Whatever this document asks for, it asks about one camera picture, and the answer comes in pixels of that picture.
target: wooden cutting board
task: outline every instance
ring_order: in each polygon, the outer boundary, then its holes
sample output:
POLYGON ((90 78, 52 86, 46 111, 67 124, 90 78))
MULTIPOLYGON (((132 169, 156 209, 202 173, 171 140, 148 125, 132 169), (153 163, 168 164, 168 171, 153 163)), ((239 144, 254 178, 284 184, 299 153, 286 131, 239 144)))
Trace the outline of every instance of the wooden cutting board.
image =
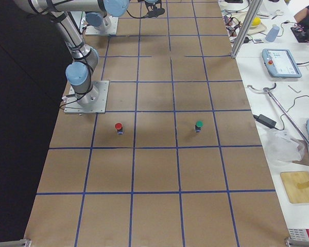
POLYGON ((280 177, 290 203, 309 203, 309 188, 299 189, 297 187, 298 183, 309 181, 309 172, 282 172, 280 177))

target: red emergency stop button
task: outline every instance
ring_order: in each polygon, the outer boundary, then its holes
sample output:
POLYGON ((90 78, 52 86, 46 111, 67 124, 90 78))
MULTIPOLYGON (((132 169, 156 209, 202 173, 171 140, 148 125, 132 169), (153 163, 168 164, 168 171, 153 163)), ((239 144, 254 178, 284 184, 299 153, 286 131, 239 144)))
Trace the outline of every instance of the red emergency stop button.
POLYGON ((123 128, 123 125, 120 122, 118 122, 118 123, 115 124, 114 127, 115 127, 116 130, 121 130, 123 128))

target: black wall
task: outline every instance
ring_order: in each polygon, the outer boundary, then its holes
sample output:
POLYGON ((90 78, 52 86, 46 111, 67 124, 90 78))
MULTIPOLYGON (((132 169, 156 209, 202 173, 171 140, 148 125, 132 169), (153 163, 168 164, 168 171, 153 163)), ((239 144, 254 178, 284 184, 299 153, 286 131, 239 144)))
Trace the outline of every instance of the black wall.
POLYGON ((45 16, 0 0, 0 242, 23 239, 71 56, 45 16))

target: plastic bag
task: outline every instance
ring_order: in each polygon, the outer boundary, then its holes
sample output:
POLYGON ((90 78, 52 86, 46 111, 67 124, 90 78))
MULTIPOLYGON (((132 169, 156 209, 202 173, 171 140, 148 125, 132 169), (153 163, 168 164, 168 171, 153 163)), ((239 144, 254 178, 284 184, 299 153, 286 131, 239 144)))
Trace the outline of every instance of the plastic bag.
POLYGON ((265 151, 269 160, 301 161, 304 157, 304 144, 293 138, 287 131, 270 129, 265 151))

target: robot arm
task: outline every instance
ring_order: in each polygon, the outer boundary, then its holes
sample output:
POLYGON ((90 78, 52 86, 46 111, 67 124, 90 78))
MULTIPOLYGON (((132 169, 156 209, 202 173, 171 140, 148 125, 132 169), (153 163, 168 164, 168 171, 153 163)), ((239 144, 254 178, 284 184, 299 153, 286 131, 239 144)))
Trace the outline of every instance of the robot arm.
MULTIPOLYGON (((157 9, 156 3, 161 0, 145 0, 146 5, 157 9)), ((31 14, 49 15, 52 23, 62 34, 74 60, 65 71, 66 77, 75 91, 76 101, 82 107, 88 107, 98 98, 98 90, 91 80, 98 63, 97 51, 87 45, 67 12, 97 12, 97 17, 106 17, 107 13, 115 17, 122 16, 129 0, 14 0, 19 8, 31 14)))

